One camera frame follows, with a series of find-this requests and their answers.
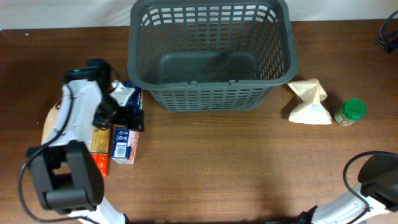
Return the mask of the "orange spaghetti packet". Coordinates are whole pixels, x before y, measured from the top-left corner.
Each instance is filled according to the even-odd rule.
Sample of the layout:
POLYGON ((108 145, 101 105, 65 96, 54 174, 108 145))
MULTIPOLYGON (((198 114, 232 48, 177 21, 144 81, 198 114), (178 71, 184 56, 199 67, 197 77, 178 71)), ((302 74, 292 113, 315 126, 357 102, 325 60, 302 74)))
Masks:
POLYGON ((110 129, 93 129, 90 154, 103 177, 108 176, 110 136, 110 129))

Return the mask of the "blue pasta box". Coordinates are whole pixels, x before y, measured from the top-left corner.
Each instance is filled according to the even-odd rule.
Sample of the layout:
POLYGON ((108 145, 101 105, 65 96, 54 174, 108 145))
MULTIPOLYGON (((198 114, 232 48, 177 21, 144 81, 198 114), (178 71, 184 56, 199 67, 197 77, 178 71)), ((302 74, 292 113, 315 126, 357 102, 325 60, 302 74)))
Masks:
MULTIPOLYGON (((134 93, 127 102, 127 107, 133 110, 136 118, 142 109, 143 91, 132 81, 123 82, 125 87, 133 88, 134 93)), ((111 158, 118 164, 133 164, 136 157, 139 132, 130 129, 115 129, 111 158)))

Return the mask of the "beige snack bag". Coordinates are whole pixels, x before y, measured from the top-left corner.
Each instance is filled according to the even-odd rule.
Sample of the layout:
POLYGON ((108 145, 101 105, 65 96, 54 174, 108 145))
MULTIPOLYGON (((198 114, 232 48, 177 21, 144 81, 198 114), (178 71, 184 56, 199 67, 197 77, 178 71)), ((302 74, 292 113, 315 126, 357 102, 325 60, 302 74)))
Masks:
POLYGON ((58 113, 60 110, 60 105, 62 103, 62 99, 60 99, 48 112, 47 117, 45 119, 44 128, 42 132, 41 144, 45 143, 47 136, 51 133, 52 128, 57 120, 58 113))

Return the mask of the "grey plastic shopping basket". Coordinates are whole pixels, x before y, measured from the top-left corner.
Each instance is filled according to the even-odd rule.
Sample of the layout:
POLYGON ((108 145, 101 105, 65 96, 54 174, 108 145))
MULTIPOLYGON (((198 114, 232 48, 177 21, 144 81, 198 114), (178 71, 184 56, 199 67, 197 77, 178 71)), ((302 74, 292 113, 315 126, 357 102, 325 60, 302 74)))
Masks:
POLYGON ((251 110, 297 69, 284 0, 132 5, 127 72, 165 110, 251 110))

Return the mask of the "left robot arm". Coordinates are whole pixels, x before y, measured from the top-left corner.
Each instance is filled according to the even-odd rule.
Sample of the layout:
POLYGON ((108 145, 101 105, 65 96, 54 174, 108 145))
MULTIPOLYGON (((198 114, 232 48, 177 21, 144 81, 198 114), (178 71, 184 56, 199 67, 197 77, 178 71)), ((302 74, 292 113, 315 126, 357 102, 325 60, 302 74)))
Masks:
POLYGON ((107 61, 96 58, 63 76, 57 120, 45 141, 27 150, 19 174, 19 200, 33 220, 47 222, 35 216, 24 200, 22 180, 27 170, 41 207, 57 212, 58 222, 129 223, 104 196, 103 176, 90 154, 93 128, 144 130, 144 111, 127 104, 134 89, 112 81, 113 71, 107 61))

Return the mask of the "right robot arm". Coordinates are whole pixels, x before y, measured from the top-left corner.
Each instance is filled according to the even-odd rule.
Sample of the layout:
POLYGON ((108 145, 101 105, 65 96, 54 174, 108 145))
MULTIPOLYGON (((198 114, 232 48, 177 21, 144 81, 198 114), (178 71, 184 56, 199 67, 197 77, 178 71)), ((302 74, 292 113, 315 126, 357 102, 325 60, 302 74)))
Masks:
POLYGON ((362 223, 376 215, 397 211, 397 154, 368 151, 352 157, 343 168, 347 192, 336 200, 303 212, 295 223, 362 223), (347 173, 356 160, 368 156, 358 174, 358 183, 350 186, 347 173))

